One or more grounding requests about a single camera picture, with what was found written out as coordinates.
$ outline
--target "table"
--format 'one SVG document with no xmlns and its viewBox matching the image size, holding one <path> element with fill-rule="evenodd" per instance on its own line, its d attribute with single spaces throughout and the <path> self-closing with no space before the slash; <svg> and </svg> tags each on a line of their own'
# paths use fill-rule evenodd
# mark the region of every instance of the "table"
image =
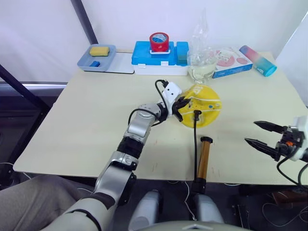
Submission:
<svg viewBox="0 0 308 231">
<path fill-rule="evenodd" d="M 269 52 L 262 53 L 274 61 Z M 156 79 L 178 84 L 193 82 L 184 76 L 139 76 L 78 71 L 53 105 L 29 145 L 14 164 L 15 171 L 97 177 L 116 150 L 127 128 L 130 112 L 142 103 L 155 103 Z M 208 182 L 292 184 L 276 170 L 270 156 L 258 152 L 244 137 L 274 146 L 280 134 L 262 130 L 253 122 L 267 120 L 290 125 L 307 114 L 296 90 L 278 68 L 270 77 L 252 69 L 213 79 L 211 87 L 222 101 L 217 120 L 197 130 L 210 136 Z M 153 127 L 135 174 L 140 179 L 192 180 L 193 130 L 175 117 Z M 296 179 L 302 161 L 288 161 L 282 170 Z M 302 182 L 308 184 L 308 174 Z"/>
</svg>

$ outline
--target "floor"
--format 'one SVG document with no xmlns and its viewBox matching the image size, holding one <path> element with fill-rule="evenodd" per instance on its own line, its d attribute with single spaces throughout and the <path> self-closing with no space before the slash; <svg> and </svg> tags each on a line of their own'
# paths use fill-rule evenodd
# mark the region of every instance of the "floor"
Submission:
<svg viewBox="0 0 308 231">
<path fill-rule="evenodd" d="M 5 161 L 23 130 L 28 125 L 30 118 L 28 116 L 12 116 L 7 114 L 7 110 L 0 110 L 0 159 Z M 160 180 L 137 180 L 132 191 L 131 199 L 128 204 L 119 207 L 114 216 L 113 230 L 126 231 L 130 217 L 137 206 L 138 201 L 150 190 L 157 189 L 161 193 L 164 202 L 163 210 L 159 215 L 159 222 L 170 220 L 187 220 L 190 218 L 188 210 L 184 204 L 187 195 L 187 187 L 183 182 L 175 184 Z M 227 186 L 224 184 L 208 183 L 206 186 L 206 195 L 210 196 L 217 204 L 226 223 L 238 225 L 234 215 L 235 199 L 238 195 L 238 186 Z M 270 195 L 260 195 L 243 197 L 241 201 L 247 206 L 249 212 L 249 223 L 251 230 L 256 231 L 301 231 L 308 230 L 308 224 L 296 218 L 292 223 L 284 227 L 274 227 L 269 224 L 262 215 L 262 205 L 264 203 L 273 203 Z M 302 207 L 280 210 L 274 206 L 265 208 L 265 212 L 272 222 L 283 224 L 295 216 Z M 307 213 L 302 216 L 307 220 Z"/>
</svg>

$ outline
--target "black pole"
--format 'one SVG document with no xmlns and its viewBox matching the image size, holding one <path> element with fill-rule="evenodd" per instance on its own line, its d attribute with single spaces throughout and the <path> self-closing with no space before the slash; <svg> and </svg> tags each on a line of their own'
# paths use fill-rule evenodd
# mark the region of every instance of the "black pole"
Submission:
<svg viewBox="0 0 308 231">
<path fill-rule="evenodd" d="M 88 18 L 87 12 L 85 8 L 83 7 L 82 1 L 81 0 L 71 0 L 71 2 L 78 16 L 78 19 L 82 25 L 82 28 L 88 37 L 90 44 L 98 44 L 98 41 L 96 39 L 96 36 L 92 28 L 92 25 Z"/>
<path fill-rule="evenodd" d="M 24 96 L 33 105 L 38 107 L 42 113 L 48 113 L 50 107 L 38 96 L 35 96 L 25 86 L 23 86 L 17 79 L 14 78 L 2 65 L 0 65 L 0 77 L 14 88 L 19 94 Z"/>
</svg>

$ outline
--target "person's leg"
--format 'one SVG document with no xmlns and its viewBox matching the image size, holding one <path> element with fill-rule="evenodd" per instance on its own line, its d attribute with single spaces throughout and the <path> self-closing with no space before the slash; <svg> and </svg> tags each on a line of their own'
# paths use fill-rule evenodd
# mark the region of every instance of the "person's leg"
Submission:
<svg viewBox="0 0 308 231">
<path fill-rule="evenodd" d="M 0 231 L 41 230 L 80 199 L 58 176 L 38 176 L 0 191 Z"/>
</svg>

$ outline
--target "brown cylinder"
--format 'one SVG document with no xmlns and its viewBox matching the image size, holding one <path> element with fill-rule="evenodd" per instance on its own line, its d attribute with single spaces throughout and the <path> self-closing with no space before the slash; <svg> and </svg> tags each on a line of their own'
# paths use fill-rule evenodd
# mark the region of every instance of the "brown cylinder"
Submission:
<svg viewBox="0 0 308 231">
<path fill-rule="evenodd" d="M 213 140 L 209 137 L 201 137 L 202 142 L 202 149 L 201 149 L 201 156 L 200 156 L 200 162 L 197 172 L 197 178 L 203 178 L 206 179 L 206 173 L 207 173 L 207 164 L 208 164 L 208 158 L 210 154 L 210 144 L 213 142 Z"/>
</svg>

